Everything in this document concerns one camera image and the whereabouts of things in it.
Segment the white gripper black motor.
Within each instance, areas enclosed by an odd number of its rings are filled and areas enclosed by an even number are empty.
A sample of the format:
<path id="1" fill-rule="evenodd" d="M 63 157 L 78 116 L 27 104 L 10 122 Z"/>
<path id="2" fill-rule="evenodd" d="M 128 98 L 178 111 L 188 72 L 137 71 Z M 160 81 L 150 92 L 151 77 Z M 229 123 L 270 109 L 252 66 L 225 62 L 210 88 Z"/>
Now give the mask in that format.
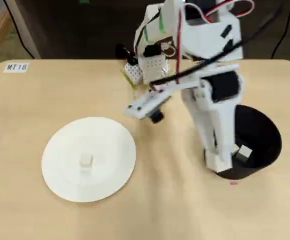
<path id="1" fill-rule="evenodd" d="M 197 86 L 181 91 L 181 98 L 194 122 L 203 147 L 218 153 L 224 163 L 232 162 L 235 143 L 236 103 L 225 102 L 237 99 L 242 81 L 235 70 L 201 76 Z"/>

